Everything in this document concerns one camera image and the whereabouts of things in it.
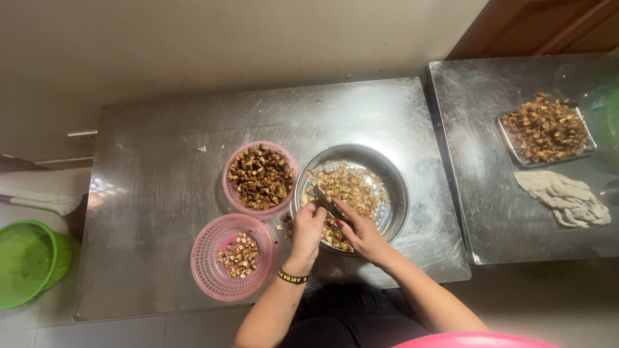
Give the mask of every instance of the gray cloth rag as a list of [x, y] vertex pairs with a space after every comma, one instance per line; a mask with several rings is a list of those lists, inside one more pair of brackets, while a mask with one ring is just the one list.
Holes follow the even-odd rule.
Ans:
[[590, 191], [587, 184], [561, 174], [514, 172], [518, 185], [538, 201], [552, 209], [561, 225], [589, 227], [610, 223], [608, 208]]

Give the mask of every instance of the woman's left hand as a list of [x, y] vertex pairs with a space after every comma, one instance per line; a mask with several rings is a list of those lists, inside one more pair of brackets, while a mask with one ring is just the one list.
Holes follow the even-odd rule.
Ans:
[[295, 276], [310, 273], [318, 256], [318, 246], [326, 217], [327, 209], [319, 206], [316, 201], [309, 202], [297, 212], [292, 251], [288, 261], [282, 266], [284, 272]]

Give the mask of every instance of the black wristband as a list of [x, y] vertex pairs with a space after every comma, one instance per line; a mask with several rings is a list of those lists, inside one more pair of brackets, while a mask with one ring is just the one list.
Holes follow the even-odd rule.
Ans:
[[284, 273], [284, 271], [282, 271], [281, 267], [279, 267], [279, 271], [277, 271], [277, 275], [280, 278], [282, 278], [283, 280], [285, 280], [287, 282], [291, 282], [292, 284], [303, 284], [306, 281], [308, 281], [308, 278], [310, 277], [309, 274], [307, 276], [303, 276], [303, 277], [291, 276], [289, 274]]

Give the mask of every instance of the pink object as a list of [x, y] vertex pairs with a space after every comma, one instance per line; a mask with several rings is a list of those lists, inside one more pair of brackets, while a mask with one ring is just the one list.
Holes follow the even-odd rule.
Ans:
[[495, 333], [444, 333], [420, 337], [393, 348], [554, 348], [521, 337]]
[[[241, 200], [239, 199], [238, 192], [236, 192], [236, 190], [232, 188], [232, 182], [228, 180], [228, 171], [230, 170], [230, 165], [232, 164], [232, 161], [234, 161], [235, 157], [240, 152], [245, 151], [249, 149], [250, 147], [257, 147], [260, 144], [265, 144], [270, 149], [281, 151], [284, 154], [284, 156], [288, 157], [290, 161], [289, 163], [290, 168], [292, 168], [295, 174], [294, 184], [292, 184], [292, 190], [290, 190], [290, 192], [288, 193], [288, 196], [286, 196], [286, 198], [280, 204], [265, 211], [259, 211], [259, 210], [250, 209], [250, 208], [245, 207], [243, 203], [241, 203]], [[226, 165], [223, 167], [223, 175], [222, 175], [223, 192], [226, 194], [226, 198], [228, 198], [228, 201], [230, 202], [230, 204], [232, 204], [240, 212], [251, 215], [251, 216], [265, 217], [267, 215], [274, 215], [276, 212], [288, 207], [288, 204], [290, 203], [290, 200], [292, 199], [293, 192], [295, 191], [295, 186], [297, 185], [296, 178], [298, 178], [298, 176], [299, 176], [299, 168], [297, 166], [297, 161], [295, 161], [295, 158], [292, 157], [292, 154], [288, 150], [284, 149], [283, 146], [281, 146], [280, 144], [276, 144], [274, 142], [269, 142], [269, 141], [254, 141], [254, 142], [250, 142], [249, 144], [239, 147], [236, 151], [232, 153], [230, 158], [226, 161]]]
[[[258, 246], [256, 270], [244, 279], [230, 278], [215, 258], [239, 233], [247, 233]], [[264, 284], [275, 256], [274, 239], [255, 217], [244, 214], [223, 215], [200, 231], [191, 249], [191, 272], [205, 294], [220, 301], [239, 301], [256, 293]]]

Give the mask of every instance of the pink colander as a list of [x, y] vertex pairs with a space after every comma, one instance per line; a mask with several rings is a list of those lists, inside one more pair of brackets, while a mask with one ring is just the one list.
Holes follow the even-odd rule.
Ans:
[[[256, 270], [244, 279], [230, 278], [215, 255], [224, 250], [239, 233], [247, 233], [258, 246]], [[211, 221], [198, 234], [191, 250], [191, 272], [205, 294], [220, 301], [239, 301], [256, 293], [271, 273], [274, 239], [255, 217], [223, 215]]]
[[[286, 198], [284, 198], [284, 200], [280, 204], [274, 206], [273, 208], [267, 209], [265, 211], [255, 210], [255, 209], [245, 207], [243, 203], [241, 203], [241, 199], [239, 198], [239, 193], [236, 192], [236, 190], [234, 190], [234, 188], [232, 187], [232, 182], [228, 179], [228, 172], [230, 171], [230, 165], [232, 164], [232, 161], [234, 161], [236, 156], [240, 152], [245, 151], [249, 149], [250, 147], [258, 147], [260, 146], [260, 144], [264, 144], [268, 146], [270, 149], [281, 151], [282, 154], [284, 154], [284, 156], [288, 157], [288, 160], [290, 162], [289, 163], [290, 168], [292, 168], [295, 174], [294, 183], [292, 184], [292, 189], [288, 193], [288, 196], [286, 196]], [[226, 161], [226, 165], [223, 166], [223, 175], [222, 175], [223, 192], [226, 194], [226, 198], [228, 198], [228, 201], [230, 202], [230, 204], [232, 204], [240, 212], [251, 215], [251, 216], [264, 217], [267, 215], [274, 215], [275, 213], [288, 207], [288, 204], [290, 203], [290, 200], [292, 199], [293, 193], [295, 192], [295, 187], [297, 185], [298, 177], [299, 177], [299, 167], [297, 166], [297, 161], [295, 161], [295, 158], [292, 157], [292, 154], [288, 150], [284, 149], [284, 147], [281, 146], [280, 144], [276, 144], [274, 142], [254, 141], [254, 142], [250, 142], [249, 144], [239, 147], [236, 151], [232, 153], [230, 158]]]

